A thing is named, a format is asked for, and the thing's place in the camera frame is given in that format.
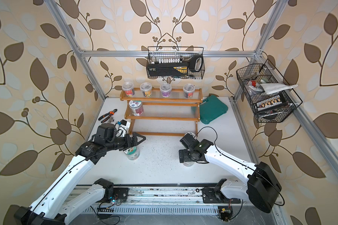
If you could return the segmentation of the tomato label seed jar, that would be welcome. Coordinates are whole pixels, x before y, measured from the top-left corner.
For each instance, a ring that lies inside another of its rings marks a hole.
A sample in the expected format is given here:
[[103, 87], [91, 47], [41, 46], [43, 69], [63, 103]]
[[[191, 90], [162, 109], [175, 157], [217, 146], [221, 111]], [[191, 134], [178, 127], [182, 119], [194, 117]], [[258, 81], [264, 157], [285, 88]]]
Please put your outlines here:
[[186, 167], [191, 167], [191, 166], [193, 166], [194, 165], [194, 162], [184, 162], [184, 163], [182, 163], [184, 166], [186, 166]]

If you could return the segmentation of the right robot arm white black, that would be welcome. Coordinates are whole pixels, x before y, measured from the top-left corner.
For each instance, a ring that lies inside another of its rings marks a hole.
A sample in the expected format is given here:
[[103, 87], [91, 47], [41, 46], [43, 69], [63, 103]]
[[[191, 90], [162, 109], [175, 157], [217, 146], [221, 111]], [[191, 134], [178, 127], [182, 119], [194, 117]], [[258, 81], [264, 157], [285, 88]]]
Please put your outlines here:
[[221, 150], [209, 140], [198, 141], [190, 133], [182, 137], [180, 143], [184, 146], [183, 150], [179, 150], [180, 163], [207, 162], [221, 167], [240, 180], [238, 185], [226, 179], [218, 183], [218, 191], [224, 197], [250, 201], [265, 213], [272, 211], [281, 196], [282, 187], [269, 165], [242, 160]]

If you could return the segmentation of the wooden two-tier shelf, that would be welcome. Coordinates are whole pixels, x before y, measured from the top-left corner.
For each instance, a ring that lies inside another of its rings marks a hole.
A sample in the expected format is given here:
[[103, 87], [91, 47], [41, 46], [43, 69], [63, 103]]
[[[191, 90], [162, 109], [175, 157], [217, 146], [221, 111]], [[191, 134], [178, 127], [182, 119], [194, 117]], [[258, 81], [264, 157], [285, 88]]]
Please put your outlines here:
[[198, 132], [200, 121], [200, 104], [203, 102], [201, 89], [194, 91], [192, 98], [185, 98], [182, 89], [173, 89], [168, 98], [162, 96], [160, 89], [153, 88], [152, 95], [145, 97], [139, 88], [135, 95], [126, 96], [122, 91], [120, 100], [140, 101], [143, 112], [135, 116], [127, 106], [125, 119], [131, 121], [129, 132], [137, 132], [144, 136], [184, 136], [187, 132]]

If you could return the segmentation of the flower label seed jar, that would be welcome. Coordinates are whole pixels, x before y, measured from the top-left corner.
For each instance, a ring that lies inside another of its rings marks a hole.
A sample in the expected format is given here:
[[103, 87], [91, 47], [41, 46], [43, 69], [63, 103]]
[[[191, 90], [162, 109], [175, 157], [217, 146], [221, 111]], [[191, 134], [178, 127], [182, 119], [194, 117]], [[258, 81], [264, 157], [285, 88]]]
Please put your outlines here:
[[144, 112], [142, 101], [131, 100], [129, 101], [129, 108], [132, 110], [134, 116], [141, 116]]

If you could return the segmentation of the clear seed jar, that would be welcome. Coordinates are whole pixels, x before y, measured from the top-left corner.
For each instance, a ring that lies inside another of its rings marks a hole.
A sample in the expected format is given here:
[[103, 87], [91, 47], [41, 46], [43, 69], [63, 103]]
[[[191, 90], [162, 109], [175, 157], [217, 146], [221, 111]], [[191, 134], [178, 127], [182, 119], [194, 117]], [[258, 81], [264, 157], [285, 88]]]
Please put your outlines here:
[[195, 85], [193, 84], [186, 84], [183, 87], [183, 92], [184, 92], [184, 96], [185, 98], [192, 98], [195, 92]]
[[162, 84], [160, 86], [160, 92], [162, 96], [165, 97], [170, 97], [171, 96], [171, 91], [172, 91], [172, 86], [168, 83]]
[[145, 97], [150, 97], [152, 95], [152, 88], [153, 87], [150, 83], [142, 83], [140, 85], [140, 90]]
[[122, 90], [128, 97], [133, 97], [135, 95], [135, 88], [132, 82], [126, 82], [122, 85]]

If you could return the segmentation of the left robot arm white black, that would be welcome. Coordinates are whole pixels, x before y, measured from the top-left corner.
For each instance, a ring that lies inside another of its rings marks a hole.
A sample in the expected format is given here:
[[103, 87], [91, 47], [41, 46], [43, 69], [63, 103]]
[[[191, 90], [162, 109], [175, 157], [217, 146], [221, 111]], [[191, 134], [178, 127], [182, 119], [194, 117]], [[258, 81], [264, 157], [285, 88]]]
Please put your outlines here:
[[119, 127], [110, 123], [100, 125], [96, 134], [79, 147], [69, 165], [44, 194], [29, 207], [21, 206], [15, 211], [14, 224], [68, 225], [92, 204], [113, 197], [113, 183], [99, 179], [89, 190], [66, 202], [77, 184], [107, 152], [125, 151], [146, 140], [136, 132], [129, 134], [126, 124], [123, 121]]

